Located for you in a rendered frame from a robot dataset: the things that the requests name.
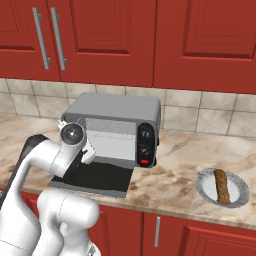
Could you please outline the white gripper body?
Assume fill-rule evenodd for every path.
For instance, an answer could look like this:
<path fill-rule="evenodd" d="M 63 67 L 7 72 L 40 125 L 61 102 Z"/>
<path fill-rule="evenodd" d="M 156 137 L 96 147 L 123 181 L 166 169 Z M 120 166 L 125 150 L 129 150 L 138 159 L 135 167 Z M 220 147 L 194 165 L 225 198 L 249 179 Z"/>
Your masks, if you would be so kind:
<path fill-rule="evenodd" d="M 83 153 L 83 155 L 81 158 L 81 162 L 83 164 L 89 165 L 95 158 L 96 150 L 93 148 L 91 143 L 89 141 L 87 141 L 85 146 L 82 148 L 82 153 Z"/>

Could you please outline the black toaster oven door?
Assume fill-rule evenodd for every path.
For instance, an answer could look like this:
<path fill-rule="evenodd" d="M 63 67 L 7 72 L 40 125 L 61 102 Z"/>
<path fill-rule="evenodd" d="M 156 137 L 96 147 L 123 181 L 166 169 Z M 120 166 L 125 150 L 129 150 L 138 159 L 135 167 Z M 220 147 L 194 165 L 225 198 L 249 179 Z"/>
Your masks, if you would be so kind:
<path fill-rule="evenodd" d="M 130 160 L 112 159 L 107 162 L 92 162 L 89 165 L 76 161 L 63 178 L 54 176 L 49 187 L 75 190 L 125 198 L 135 163 Z"/>

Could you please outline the grey toaster oven rack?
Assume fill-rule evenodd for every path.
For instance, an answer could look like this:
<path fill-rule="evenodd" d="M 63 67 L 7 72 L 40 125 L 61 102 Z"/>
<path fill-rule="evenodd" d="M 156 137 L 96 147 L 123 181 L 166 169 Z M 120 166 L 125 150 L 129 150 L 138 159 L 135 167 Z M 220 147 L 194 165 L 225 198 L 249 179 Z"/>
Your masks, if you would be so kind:
<path fill-rule="evenodd" d="M 87 131 L 97 158 L 135 160 L 135 136 L 124 133 Z"/>

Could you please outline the grey toaster oven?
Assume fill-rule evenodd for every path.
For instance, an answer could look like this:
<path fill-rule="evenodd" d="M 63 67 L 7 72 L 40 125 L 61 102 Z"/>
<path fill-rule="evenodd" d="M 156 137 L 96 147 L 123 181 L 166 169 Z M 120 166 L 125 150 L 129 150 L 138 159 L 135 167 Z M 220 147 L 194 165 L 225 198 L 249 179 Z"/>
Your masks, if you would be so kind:
<path fill-rule="evenodd" d="M 78 123 L 87 131 L 124 133 L 135 136 L 135 167 L 151 168 L 155 165 L 159 145 L 161 102 L 156 97 L 120 94 L 82 93 L 62 114 L 62 121 Z M 151 137 L 143 139 L 142 129 L 149 129 Z M 140 154 L 140 147 L 150 148 L 150 154 Z M 107 162 L 111 158 L 95 158 L 94 162 Z"/>

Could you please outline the red base cupboard door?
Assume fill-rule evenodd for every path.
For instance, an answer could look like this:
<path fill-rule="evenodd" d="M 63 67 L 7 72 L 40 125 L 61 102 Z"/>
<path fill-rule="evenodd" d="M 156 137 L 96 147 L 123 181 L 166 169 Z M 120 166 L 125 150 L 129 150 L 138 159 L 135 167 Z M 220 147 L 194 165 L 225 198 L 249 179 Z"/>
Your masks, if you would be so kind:
<path fill-rule="evenodd" d="M 36 215 L 36 217 L 39 217 L 39 212 L 38 212 L 38 209 L 37 209 L 38 194 L 22 192 L 21 196 L 22 196 L 22 199 L 24 200 L 24 202 L 27 204 L 27 206 Z"/>
<path fill-rule="evenodd" d="M 88 233 L 102 256 L 142 256 L 142 212 L 101 205 Z"/>
<path fill-rule="evenodd" d="M 157 216 L 160 234 L 154 248 Z M 143 256 L 256 256 L 256 231 L 145 213 Z"/>

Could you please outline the grey round plate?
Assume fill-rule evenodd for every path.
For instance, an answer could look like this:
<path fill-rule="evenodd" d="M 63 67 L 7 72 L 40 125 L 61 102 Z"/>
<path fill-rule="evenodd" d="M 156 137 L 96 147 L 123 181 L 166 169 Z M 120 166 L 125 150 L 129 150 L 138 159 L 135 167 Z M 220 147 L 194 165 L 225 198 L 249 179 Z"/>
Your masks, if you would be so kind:
<path fill-rule="evenodd" d="M 206 168 L 198 172 L 194 179 L 197 192 L 208 202 L 226 208 L 240 208 L 246 205 L 250 199 L 248 185 L 238 175 L 225 170 L 227 178 L 227 189 L 229 192 L 230 204 L 217 201 L 216 179 L 214 168 Z"/>

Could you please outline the brown baguette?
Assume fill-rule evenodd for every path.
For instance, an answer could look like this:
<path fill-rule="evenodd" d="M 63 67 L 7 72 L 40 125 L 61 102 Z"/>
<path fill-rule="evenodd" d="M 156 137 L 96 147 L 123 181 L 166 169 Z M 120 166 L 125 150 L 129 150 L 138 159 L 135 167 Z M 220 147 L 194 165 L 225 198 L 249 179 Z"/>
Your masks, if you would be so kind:
<path fill-rule="evenodd" d="M 227 176 L 222 169 L 214 170 L 217 201 L 222 204 L 230 204 L 230 195 L 227 186 Z"/>

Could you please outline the red wall cupboard door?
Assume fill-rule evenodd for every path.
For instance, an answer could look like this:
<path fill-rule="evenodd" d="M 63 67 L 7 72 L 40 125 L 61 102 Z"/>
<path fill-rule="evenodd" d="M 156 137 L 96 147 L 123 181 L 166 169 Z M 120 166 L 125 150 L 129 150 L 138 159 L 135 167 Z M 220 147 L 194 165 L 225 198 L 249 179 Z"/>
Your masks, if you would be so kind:
<path fill-rule="evenodd" d="M 153 85 L 156 0 L 48 0 L 58 24 L 65 82 Z"/>
<path fill-rule="evenodd" d="M 256 94 L 256 0 L 158 0 L 154 85 Z"/>
<path fill-rule="evenodd" d="M 44 68 L 33 7 L 42 15 L 49 70 Z M 0 0 L 0 78 L 61 80 L 47 0 Z"/>

